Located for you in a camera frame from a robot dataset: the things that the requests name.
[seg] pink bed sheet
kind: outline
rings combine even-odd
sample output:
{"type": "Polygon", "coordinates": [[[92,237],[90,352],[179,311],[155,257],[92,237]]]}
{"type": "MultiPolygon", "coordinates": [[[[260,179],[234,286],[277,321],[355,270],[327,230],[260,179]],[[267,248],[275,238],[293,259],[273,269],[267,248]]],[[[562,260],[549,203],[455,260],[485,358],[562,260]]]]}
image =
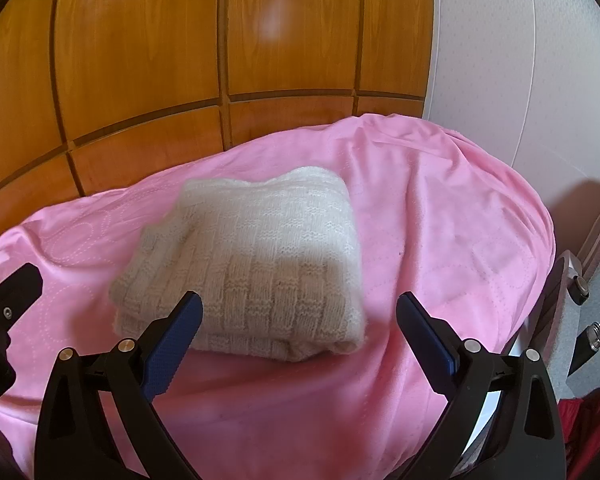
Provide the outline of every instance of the pink bed sheet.
{"type": "MultiPolygon", "coordinates": [[[[367,114],[47,207],[0,237],[0,280],[24,262],[44,279],[42,298],[11,330],[18,379],[0,399],[0,429],[24,471],[32,474],[36,420],[58,351],[108,351],[117,342],[109,283],[183,181],[266,180],[307,165],[337,172],[349,188],[362,244],[365,346],[299,364],[189,351],[154,406],[208,480],[382,479],[416,452],[445,399],[432,393],[395,324],[397,296],[414,291],[462,338],[499,351],[540,293],[554,260],[553,227],[522,177],[458,133],[367,114]]],[[[142,470],[110,396],[104,402],[127,465],[142,470]]]]}

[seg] wooden panel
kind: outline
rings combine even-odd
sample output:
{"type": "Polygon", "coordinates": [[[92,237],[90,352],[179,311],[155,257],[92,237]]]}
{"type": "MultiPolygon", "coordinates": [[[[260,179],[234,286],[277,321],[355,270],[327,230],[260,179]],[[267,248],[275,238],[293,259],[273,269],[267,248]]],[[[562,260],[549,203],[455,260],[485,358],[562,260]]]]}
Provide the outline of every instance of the wooden panel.
{"type": "Polygon", "coordinates": [[[362,114],[381,114],[391,115],[400,114],[411,117],[422,117],[423,101],[415,99],[396,99],[393,97],[359,97],[358,115],[362,114]]]}
{"type": "Polygon", "coordinates": [[[52,0],[9,0],[0,13],[0,181],[61,143],[49,70],[52,0]]]}
{"type": "Polygon", "coordinates": [[[74,151],[84,192],[125,187],[156,171],[222,152],[218,107],[140,124],[74,151]]]}
{"type": "Polygon", "coordinates": [[[216,14],[216,0],[58,0],[67,137],[217,97],[216,14]]]}
{"type": "Polygon", "coordinates": [[[353,88],[359,3],[229,0],[229,92],[353,88]]]}
{"type": "Polygon", "coordinates": [[[40,208],[77,197],[66,156],[56,156],[0,189],[0,234],[40,208]]]}
{"type": "Polygon", "coordinates": [[[360,89],[424,97],[433,0],[365,0],[360,89]]]}
{"type": "Polygon", "coordinates": [[[353,97],[278,97],[231,103],[234,146],[299,126],[334,123],[351,115],[353,97]]]}

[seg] white knitted sweater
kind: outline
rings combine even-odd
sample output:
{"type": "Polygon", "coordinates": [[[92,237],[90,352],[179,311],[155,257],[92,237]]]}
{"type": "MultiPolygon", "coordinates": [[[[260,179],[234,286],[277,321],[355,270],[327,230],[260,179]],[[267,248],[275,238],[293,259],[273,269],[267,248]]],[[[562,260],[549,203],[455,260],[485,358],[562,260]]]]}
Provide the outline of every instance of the white knitted sweater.
{"type": "Polygon", "coordinates": [[[353,352],[365,327],[360,267],[349,194],[331,171],[188,180],[111,284],[115,330],[137,338],[193,290],[204,316],[192,348],[288,361],[353,352]]]}

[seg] red cloth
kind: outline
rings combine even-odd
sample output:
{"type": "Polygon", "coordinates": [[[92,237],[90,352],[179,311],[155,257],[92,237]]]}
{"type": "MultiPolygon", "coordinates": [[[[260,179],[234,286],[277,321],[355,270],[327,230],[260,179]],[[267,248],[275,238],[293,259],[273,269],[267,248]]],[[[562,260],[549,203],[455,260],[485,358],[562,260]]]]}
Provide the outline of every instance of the red cloth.
{"type": "Polygon", "coordinates": [[[577,480],[600,451],[600,389],[558,404],[567,453],[567,480],[577,480]]]}

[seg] blue gripper pad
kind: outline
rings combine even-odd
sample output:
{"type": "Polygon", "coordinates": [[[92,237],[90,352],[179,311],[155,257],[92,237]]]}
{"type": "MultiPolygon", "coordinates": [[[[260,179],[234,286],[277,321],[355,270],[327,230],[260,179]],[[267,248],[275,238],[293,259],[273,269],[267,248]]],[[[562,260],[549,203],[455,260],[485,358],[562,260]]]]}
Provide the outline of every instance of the blue gripper pad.
{"type": "Polygon", "coordinates": [[[138,343],[153,346],[144,360],[142,392],[149,402],[167,391],[184,354],[202,323],[202,300],[195,292],[187,292],[168,317],[151,323],[138,343]]]}
{"type": "Polygon", "coordinates": [[[398,298],[395,318],[433,391],[452,398],[456,392],[454,376],[459,368],[459,356],[432,325],[435,321],[446,322],[432,318],[411,292],[398,298]]]}

